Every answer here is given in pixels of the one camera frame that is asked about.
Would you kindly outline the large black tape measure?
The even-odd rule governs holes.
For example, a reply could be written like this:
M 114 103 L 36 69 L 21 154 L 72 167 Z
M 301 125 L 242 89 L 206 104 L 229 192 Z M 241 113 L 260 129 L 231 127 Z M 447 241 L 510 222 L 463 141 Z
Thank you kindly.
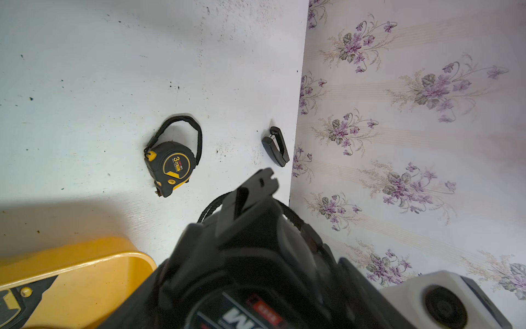
M 286 205 L 222 195 L 103 328 L 409 328 Z

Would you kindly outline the small yellow black tape measure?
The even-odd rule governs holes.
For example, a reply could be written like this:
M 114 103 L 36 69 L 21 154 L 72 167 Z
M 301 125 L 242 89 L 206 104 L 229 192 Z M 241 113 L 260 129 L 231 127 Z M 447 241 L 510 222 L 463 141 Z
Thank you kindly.
M 197 152 L 175 141 L 158 143 L 166 129 L 177 122 L 186 122 L 197 131 Z M 148 172 L 153 178 L 156 194 L 167 198 L 182 185 L 186 184 L 194 169 L 199 165 L 203 151 L 203 133 L 201 126 L 188 115 L 176 115 L 168 118 L 152 136 L 144 149 L 144 160 Z

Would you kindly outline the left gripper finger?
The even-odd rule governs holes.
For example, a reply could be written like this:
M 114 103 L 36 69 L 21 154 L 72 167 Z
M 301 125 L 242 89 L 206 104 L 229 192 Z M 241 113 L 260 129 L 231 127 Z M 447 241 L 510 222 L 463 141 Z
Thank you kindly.
M 273 175 L 272 168 L 261 169 L 225 197 L 216 222 L 217 237 L 226 237 L 226 232 L 233 228 L 245 213 L 267 197 L 273 197 L 279 189 L 278 180 L 273 178 Z

